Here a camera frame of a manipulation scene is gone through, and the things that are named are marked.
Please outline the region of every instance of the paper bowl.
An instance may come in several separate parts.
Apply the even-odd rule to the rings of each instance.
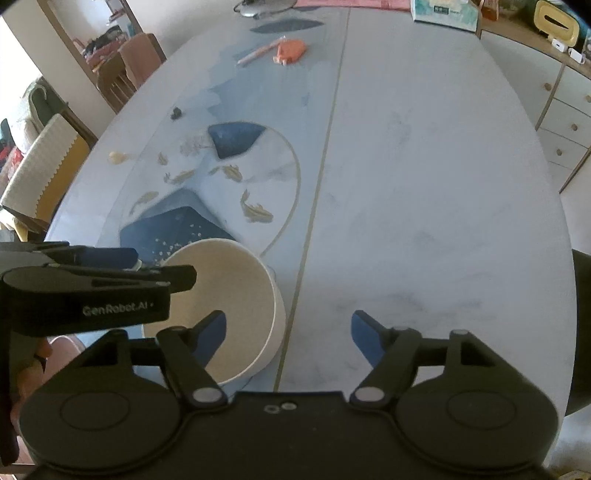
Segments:
[[[226,314],[227,333],[206,367],[223,385],[251,377],[269,364],[285,332],[285,307],[273,276],[261,260],[241,244],[212,238],[175,252],[165,265],[192,265],[194,287],[174,293],[170,317],[144,325],[144,336],[156,336],[174,325],[193,327],[214,310]]]

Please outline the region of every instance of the gold fish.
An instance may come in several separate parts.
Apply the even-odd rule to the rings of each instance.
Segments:
[[[185,180],[190,179],[193,175],[195,175],[195,169],[184,170],[173,179],[170,178],[170,173],[167,173],[164,176],[164,181],[166,183],[170,183],[171,185],[179,185],[180,183],[184,182]]]
[[[133,207],[129,211],[130,215],[133,215],[135,208],[143,203],[148,203],[154,200],[158,196],[158,192],[146,192],[140,198],[138,198],[137,202],[134,203]]]
[[[271,223],[273,221],[273,214],[266,210],[260,203],[257,203],[256,206],[248,205],[246,201],[248,200],[249,196],[250,194],[248,193],[248,190],[244,190],[242,198],[240,199],[242,212],[244,213],[244,216],[247,218],[248,222]]]
[[[222,167],[222,170],[223,170],[224,174],[226,175],[226,177],[229,178],[230,180],[237,181],[238,183],[240,183],[242,181],[242,173],[240,173],[240,170],[238,169],[237,166],[224,165]]]

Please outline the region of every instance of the black small object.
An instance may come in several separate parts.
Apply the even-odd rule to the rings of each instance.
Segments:
[[[127,333],[112,330],[25,403],[20,427],[37,462],[115,471],[160,449],[180,413],[172,392],[134,374]]]
[[[178,120],[182,116],[183,116],[183,112],[181,111],[181,109],[179,107],[176,106],[173,108],[173,113],[171,113],[170,119],[171,120]]]

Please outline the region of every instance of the wall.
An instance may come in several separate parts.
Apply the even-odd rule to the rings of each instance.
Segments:
[[[6,22],[0,18],[0,120],[18,105],[21,95],[31,82],[41,76],[39,69],[14,37]]]
[[[127,0],[146,33],[158,38],[167,56],[196,34],[233,15],[238,0]]]
[[[41,74],[72,111],[99,137],[115,117],[57,35],[36,0],[20,0],[5,14],[8,28]]]
[[[48,0],[70,38],[83,44],[105,33],[111,10],[104,0]]]

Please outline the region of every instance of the oval table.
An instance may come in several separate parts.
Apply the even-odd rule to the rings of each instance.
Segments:
[[[282,34],[308,44],[298,63],[268,54],[236,66]],[[195,160],[212,152],[208,128],[233,122],[282,145],[259,145],[265,175],[247,177],[252,156],[249,167],[240,155],[218,159],[223,173]],[[130,158],[113,165],[111,151]],[[214,181],[226,182],[218,196]],[[147,209],[182,206],[179,190],[188,203],[207,197],[221,227],[277,275],[286,340],[248,388],[351,392],[369,371],[349,332],[364,309],[424,336],[471,330],[563,415],[577,316],[566,221],[536,133],[475,35],[369,9],[229,12],[115,118],[47,239],[117,245]],[[271,221],[241,217],[257,204]]]

